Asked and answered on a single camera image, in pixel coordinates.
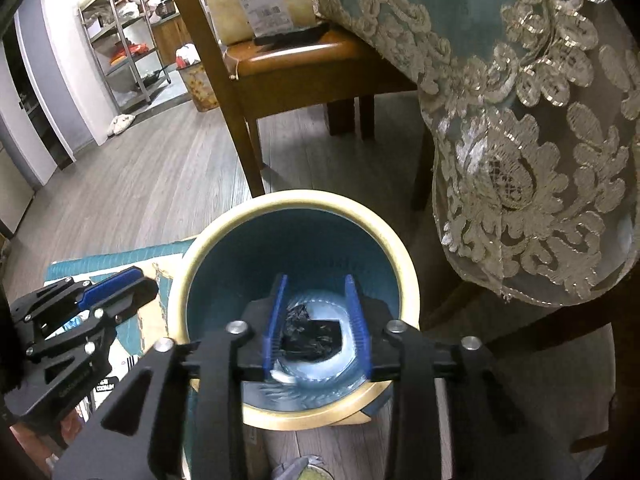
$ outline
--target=white wall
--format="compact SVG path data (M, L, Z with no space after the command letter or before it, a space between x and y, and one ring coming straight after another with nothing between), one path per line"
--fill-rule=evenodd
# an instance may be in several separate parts
M69 93L95 141L102 144L107 139L107 127L118 112L87 45L78 18L78 1L42 0L42 10Z

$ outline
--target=wooden floor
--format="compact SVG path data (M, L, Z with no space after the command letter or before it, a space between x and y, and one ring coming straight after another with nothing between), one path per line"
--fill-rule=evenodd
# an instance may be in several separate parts
M327 190L378 213L407 245L420 280L421 309L431 308L453 271L430 211L417 214L409 208L423 129L415 95L376 98L373 142L353 135L330 137L322 107L265 118L259 127L267 190ZM192 103L172 108L81 153L77 163L57 172L36 194L13 240L4 277L8 299L42 286L55 260L196 235L249 197L220 111L198 113ZM469 334L491 340L548 312L517 301L507 305L486 293L432 335L449 341ZM610 334L599 331L503 363L505 380L526 404L527 415L567 447L606 429L614 377L606 357L609 342ZM372 423L360 426L268 432L271 461L276 465L318 454L335 480L381 480L388 422L385 408ZM598 457L588 459L583 470ZM444 478L449 476L450 463L444 465Z

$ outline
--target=barcode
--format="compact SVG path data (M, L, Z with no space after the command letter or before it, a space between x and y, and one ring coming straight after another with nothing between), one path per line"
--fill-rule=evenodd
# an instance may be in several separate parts
M256 13L256 16L258 16L258 18L266 18L267 16L271 16L272 14L279 14L280 7L275 6L268 7L266 9L256 9L254 10L254 12Z

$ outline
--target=metal bolt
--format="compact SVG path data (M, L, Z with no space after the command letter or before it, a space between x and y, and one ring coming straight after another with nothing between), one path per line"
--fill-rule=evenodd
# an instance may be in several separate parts
M460 343L467 350L478 350L482 346L482 341L474 335L463 337Z
M154 343L154 348L159 352L168 352L174 347L174 340L170 337L161 337Z
M232 321L231 323L229 323L226 327L225 330L227 332L229 332L230 334L241 334L246 332L246 330L249 328L249 325L247 325L247 323L245 321Z
M392 334L401 334L407 329L406 323L399 319L392 319L386 324L386 329Z

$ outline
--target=pot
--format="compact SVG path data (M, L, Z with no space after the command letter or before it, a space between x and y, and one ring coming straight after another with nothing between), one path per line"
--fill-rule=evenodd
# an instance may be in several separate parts
M353 200L299 189L244 202L196 238L169 295L169 336L183 344L239 319L247 303L268 296L279 272L289 277L290 297L319 303L333 298L325 304L337 310L334 299L352 274L365 295L385 301L394 317L418 327L418 280L393 229ZM340 326L345 335L347 327L342 321ZM354 376L353 367L345 370L304 389L243 383L242 419L267 430L318 428L356 414L390 384ZM307 383L317 379L312 375Z
M175 14L175 3L173 0L162 0L156 6L156 14L161 18L166 18L167 16L171 16Z

